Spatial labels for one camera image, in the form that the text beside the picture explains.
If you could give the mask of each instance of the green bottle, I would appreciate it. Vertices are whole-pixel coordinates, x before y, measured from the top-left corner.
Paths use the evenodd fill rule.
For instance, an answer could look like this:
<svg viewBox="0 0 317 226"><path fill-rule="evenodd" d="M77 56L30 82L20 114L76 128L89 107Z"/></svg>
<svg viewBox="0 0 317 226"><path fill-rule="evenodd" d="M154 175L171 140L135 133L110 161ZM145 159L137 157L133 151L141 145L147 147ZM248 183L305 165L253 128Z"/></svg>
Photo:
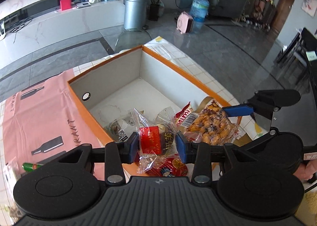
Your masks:
<svg viewBox="0 0 317 226"><path fill-rule="evenodd" d="M26 172L32 172L32 171L36 170L37 168L39 168L41 166L43 166L43 164L30 164L30 163L22 164L22 168Z"/></svg>

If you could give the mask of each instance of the wooden door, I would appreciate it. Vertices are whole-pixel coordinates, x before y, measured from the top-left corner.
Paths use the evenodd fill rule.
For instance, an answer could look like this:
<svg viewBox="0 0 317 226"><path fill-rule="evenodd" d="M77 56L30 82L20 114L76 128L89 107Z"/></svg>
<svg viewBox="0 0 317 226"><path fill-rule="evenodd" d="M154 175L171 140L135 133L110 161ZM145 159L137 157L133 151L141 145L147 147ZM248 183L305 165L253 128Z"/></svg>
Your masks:
<svg viewBox="0 0 317 226"><path fill-rule="evenodd" d="M277 6L276 16L272 22L272 28L278 33L282 30L284 23L291 11L294 0L280 0Z"/></svg>

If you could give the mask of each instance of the pink box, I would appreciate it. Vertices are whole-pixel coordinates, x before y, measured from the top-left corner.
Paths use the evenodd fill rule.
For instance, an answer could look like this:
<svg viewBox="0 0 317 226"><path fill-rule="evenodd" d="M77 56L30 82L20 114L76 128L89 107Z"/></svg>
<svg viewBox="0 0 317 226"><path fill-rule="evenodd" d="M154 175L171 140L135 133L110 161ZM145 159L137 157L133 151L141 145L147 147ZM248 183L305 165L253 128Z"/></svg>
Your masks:
<svg viewBox="0 0 317 226"><path fill-rule="evenodd" d="M61 10L68 10L72 8L72 0L60 0Z"/></svg>

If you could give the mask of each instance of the silver trash can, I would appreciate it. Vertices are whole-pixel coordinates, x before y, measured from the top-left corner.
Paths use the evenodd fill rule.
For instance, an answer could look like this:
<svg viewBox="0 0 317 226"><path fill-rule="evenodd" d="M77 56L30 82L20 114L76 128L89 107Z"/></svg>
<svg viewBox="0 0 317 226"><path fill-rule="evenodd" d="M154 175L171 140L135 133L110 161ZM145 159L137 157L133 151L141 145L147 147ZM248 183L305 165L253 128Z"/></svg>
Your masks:
<svg viewBox="0 0 317 226"><path fill-rule="evenodd" d="M142 29L146 22L147 0L124 0L124 29Z"/></svg>

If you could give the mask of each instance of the round hole in box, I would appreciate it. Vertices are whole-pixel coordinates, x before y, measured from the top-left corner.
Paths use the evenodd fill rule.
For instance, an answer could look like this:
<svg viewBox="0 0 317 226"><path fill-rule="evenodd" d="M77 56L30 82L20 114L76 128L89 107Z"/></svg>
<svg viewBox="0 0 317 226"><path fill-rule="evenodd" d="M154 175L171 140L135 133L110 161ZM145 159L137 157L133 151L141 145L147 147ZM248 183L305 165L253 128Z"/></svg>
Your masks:
<svg viewBox="0 0 317 226"><path fill-rule="evenodd" d="M85 94L82 96L82 100L83 100L83 101L87 101L89 98L90 98L90 93L85 93Z"/></svg>

